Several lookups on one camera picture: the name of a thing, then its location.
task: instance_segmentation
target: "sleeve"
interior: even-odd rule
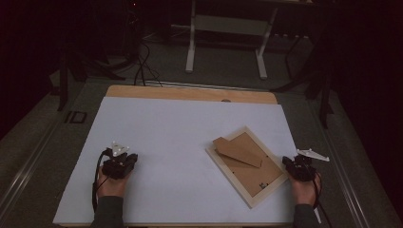
[[[124,199],[120,197],[101,197],[90,228],[123,228]]]
[[[294,227],[296,228],[318,228],[317,215],[309,204],[298,204],[295,207]]]

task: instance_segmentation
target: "desk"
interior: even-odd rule
[[[281,4],[300,4],[303,6],[313,6],[311,0],[302,2],[298,0],[262,0],[256,1],[260,3],[272,3],[273,9],[268,11],[270,18],[268,21],[261,20],[247,20],[239,18],[219,17],[210,15],[200,15],[196,13],[196,0],[192,0],[191,20],[190,20],[190,43],[189,50],[187,52],[186,68],[188,73],[193,72],[193,65],[195,59],[195,33],[196,30],[209,30],[218,32],[228,32],[246,35],[257,35],[262,37],[261,45],[256,49],[255,54],[258,63],[259,76],[261,79],[267,79],[266,68],[263,60],[263,53],[266,49],[267,42],[270,37],[270,33],[278,12],[278,5]]]
[[[295,156],[288,124],[276,103],[267,92],[112,86],[53,222],[63,226],[92,222],[96,161],[117,141],[139,154],[125,196],[124,221],[129,226],[290,223],[294,205],[288,181],[249,209],[205,152],[217,136],[247,125],[279,158]]]

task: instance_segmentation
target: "table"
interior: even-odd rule
[[[249,209],[204,151],[216,136],[247,125],[276,156],[295,156],[290,130],[276,103],[268,92],[113,85],[101,103],[53,222],[62,226],[92,222],[95,163],[106,146],[118,141],[139,154],[126,189],[126,225],[290,223],[294,205],[288,181]]]

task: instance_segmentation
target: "black cable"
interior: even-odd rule
[[[150,55],[150,48],[148,47],[148,45],[146,45],[144,42],[140,43],[141,45],[145,46],[147,48],[147,54],[145,55],[145,58],[142,61],[142,57],[139,56],[139,63],[140,63],[140,67],[136,72],[136,75],[134,76],[134,85],[136,85],[137,83],[137,79],[139,77],[139,74],[142,73],[142,80],[143,80],[143,86],[145,86],[145,78],[144,78],[144,64],[147,61],[149,55]]]
[[[160,77],[160,73],[157,70],[152,69],[148,63],[144,62],[144,67],[148,69],[148,72],[152,75],[152,78],[150,80],[155,80],[157,81],[161,87],[163,87],[163,84],[161,81],[158,79]]]
[[[306,164],[305,162],[303,162],[303,164],[304,164],[304,167],[307,169],[308,173],[311,174],[311,172],[309,171],[308,164]],[[319,177],[319,184],[320,184],[319,189],[317,188],[317,182],[316,182],[317,176]],[[315,204],[317,204],[317,206],[319,206],[320,210],[322,211],[323,215],[325,216],[325,218],[326,218],[326,220],[327,220],[327,222],[329,224],[329,227],[333,228],[332,222],[330,222],[329,217],[328,217],[325,209],[323,208],[322,204],[319,201],[319,197],[320,197],[320,195],[322,193],[322,189],[323,189],[322,178],[320,177],[318,172],[315,172],[315,174],[311,174],[311,177],[312,177],[312,183],[314,184],[314,187],[315,187],[315,195],[317,196],[316,200],[315,200]]]
[[[160,77],[160,74],[156,70],[151,69],[151,67],[146,62],[146,60],[148,59],[148,56],[150,54],[150,47],[148,45],[146,45],[144,42],[142,42],[142,45],[145,46],[145,48],[147,48],[147,55],[144,58],[144,66],[148,69],[150,74],[153,76],[153,79],[156,80],[160,84],[161,87],[163,87],[163,84],[161,84],[160,80],[158,79]]]
[[[100,189],[100,187],[109,179],[110,176],[107,176],[104,181],[102,181],[102,183],[100,183],[100,185],[98,185],[97,190],[95,190],[95,192],[98,192],[98,190]]]
[[[92,208],[94,209],[94,212],[97,210],[97,206],[98,206],[98,201],[97,201],[98,174],[99,174],[102,157],[106,154],[106,151],[107,150],[103,151],[100,155],[100,158],[98,159],[97,168],[95,170],[95,178],[94,178],[94,182],[92,183]]]

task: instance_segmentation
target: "metal stand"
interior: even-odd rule
[[[190,19],[190,44],[187,51],[187,61],[185,71],[193,72],[195,61],[195,32],[199,30],[210,30],[218,32],[229,32],[246,35],[262,36],[261,46],[256,50],[256,59],[258,62],[259,76],[261,79],[267,79],[266,67],[264,65],[263,53],[266,49],[267,41],[270,37],[273,23],[275,21],[278,9],[272,11],[269,22],[246,20],[237,18],[227,18],[218,16],[208,16],[196,14],[196,0],[192,0],[192,11]]]

